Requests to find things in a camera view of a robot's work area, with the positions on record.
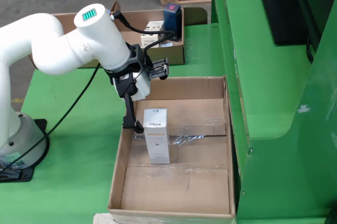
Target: cardboard bottom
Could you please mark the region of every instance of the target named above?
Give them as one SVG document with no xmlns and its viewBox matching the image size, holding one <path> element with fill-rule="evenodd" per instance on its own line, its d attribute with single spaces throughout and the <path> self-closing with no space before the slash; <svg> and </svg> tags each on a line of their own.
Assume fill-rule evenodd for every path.
<svg viewBox="0 0 337 224">
<path fill-rule="evenodd" d="M 126 170 L 121 209 L 230 214 L 226 137 L 195 140 L 171 146 L 171 164 L 155 166 L 146 145 L 132 144 L 129 165 L 138 167 Z"/>
</svg>

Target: white robotic arm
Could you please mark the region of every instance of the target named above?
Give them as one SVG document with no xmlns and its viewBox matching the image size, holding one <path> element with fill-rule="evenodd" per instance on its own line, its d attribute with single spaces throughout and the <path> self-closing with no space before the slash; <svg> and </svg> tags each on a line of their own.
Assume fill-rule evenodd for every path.
<svg viewBox="0 0 337 224">
<path fill-rule="evenodd" d="M 134 50 L 127 46 L 103 5 L 86 6 L 77 13 L 74 24 L 77 29 L 64 35 L 56 17 L 35 14 L 0 28 L 0 157 L 22 123 L 11 107 L 9 67 L 28 54 L 32 53 L 39 70 L 51 75 L 68 73 L 97 59 L 120 97 L 125 98 L 131 120 L 135 117 L 133 107 L 131 111 L 128 108 L 130 103 L 144 99 L 150 93 L 150 79 L 160 77 L 150 77 L 150 69 L 141 62 L 144 57 L 139 46 Z M 168 75 L 168 62 L 164 66 Z M 138 123 L 124 120 L 123 127 L 141 131 Z"/>
</svg>

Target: green table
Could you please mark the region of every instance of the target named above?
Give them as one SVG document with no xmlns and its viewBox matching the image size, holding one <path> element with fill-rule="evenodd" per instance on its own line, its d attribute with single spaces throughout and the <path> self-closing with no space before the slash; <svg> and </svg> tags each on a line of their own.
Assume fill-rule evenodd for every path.
<svg viewBox="0 0 337 224">
<path fill-rule="evenodd" d="M 170 76 L 222 76 L 217 24 L 185 29 L 186 65 Z M 22 112 L 51 129 L 80 94 L 93 69 L 62 76 L 36 70 Z M 100 69 L 68 117 L 51 135 L 47 157 L 27 183 L 1 184 L 1 223 L 92 223 L 107 212 L 125 104 Z"/>
</svg>

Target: small white box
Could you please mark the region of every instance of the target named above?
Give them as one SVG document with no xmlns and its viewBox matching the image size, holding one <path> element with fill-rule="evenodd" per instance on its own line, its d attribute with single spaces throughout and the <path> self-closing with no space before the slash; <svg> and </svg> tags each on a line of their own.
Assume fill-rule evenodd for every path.
<svg viewBox="0 0 337 224">
<path fill-rule="evenodd" d="M 144 135 L 148 156 L 152 164 L 170 163 L 166 122 L 167 109 L 144 110 Z"/>
<path fill-rule="evenodd" d="M 164 21 L 152 21 L 149 22 L 145 28 L 144 31 L 161 31 L 164 28 Z M 160 34 L 142 34 L 141 35 L 141 42 L 142 42 L 142 48 L 145 48 L 147 45 L 152 44 L 156 41 L 158 41 L 162 35 Z M 152 48 L 159 48 L 159 44 L 153 46 Z"/>
</svg>

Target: cardboard box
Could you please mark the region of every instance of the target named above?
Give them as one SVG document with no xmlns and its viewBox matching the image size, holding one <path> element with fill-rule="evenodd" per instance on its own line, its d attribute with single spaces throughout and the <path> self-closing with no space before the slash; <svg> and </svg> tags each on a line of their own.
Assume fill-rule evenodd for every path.
<svg viewBox="0 0 337 224">
<path fill-rule="evenodd" d="M 164 21 L 150 21 L 145 31 L 162 31 L 164 30 Z M 141 48 L 144 49 L 147 45 L 150 45 L 159 39 L 164 37 L 164 34 L 142 34 L 141 35 Z M 160 44 L 154 45 L 152 48 L 159 48 Z"/>
<path fill-rule="evenodd" d="M 144 109 L 167 109 L 170 164 L 151 165 L 145 138 L 122 129 L 108 209 L 118 223 L 231 223 L 232 136 L 224 79 L 151 81 Z"/>
<path fill-rule="evenodd" d="M 115 2 L 111 8 L 111 12 L 120 11 L 121 7 L 118 2 Z M 198 25 L 198 24 L 207 24 L 207 12 L 200 7 L 191 7 L 182 9 L 183 16 L 183 30 L 184 26 L 187 25 Z M 164 19 L 163 10 L 149 10 L 149 11 L 129 11 L 122 12 L 131 26 L 144 30 L 149 21 L 162 21 Z M 76 13 L 65 13 L 65 14 L 54 14 L 57 19 L 60 20 L 63 26 L 63 31 L 65 34 L 73 31 L 76 26 L 74 24 L 74 18 Z M 139 33 L 133 32 L 130 29 L 126 28 L 119 20 L 115 20 L 115 24 L 118 30 L 122 33 L 124 40 L 133 45 L 141 45 L 141 35 Z M 161 48 L 150 48 L 148 50 L 148 55 L 153 61 L 163 59 L 167 57 L 170 61 L 170 65 L 182 65 L 185 64 L 184 59 L 184 35 L 179 42 L 172 42 L 172 47 L 161 47 Z M 96 67 L 98 64 L 97 60 L 94 60 L 81 68 L 92 68 Z"/>
</svg>

